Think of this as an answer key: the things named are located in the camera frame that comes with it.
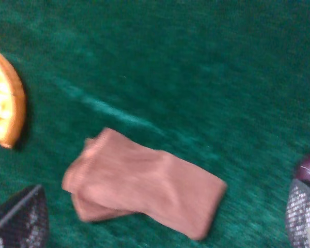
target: cloth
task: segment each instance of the cloth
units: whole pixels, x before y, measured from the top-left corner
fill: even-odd
[[[63,189],[82,220],[140,212],[195,240],[206,236],[227,188],[200,167],[109,128],[86,143],[76,162]]]

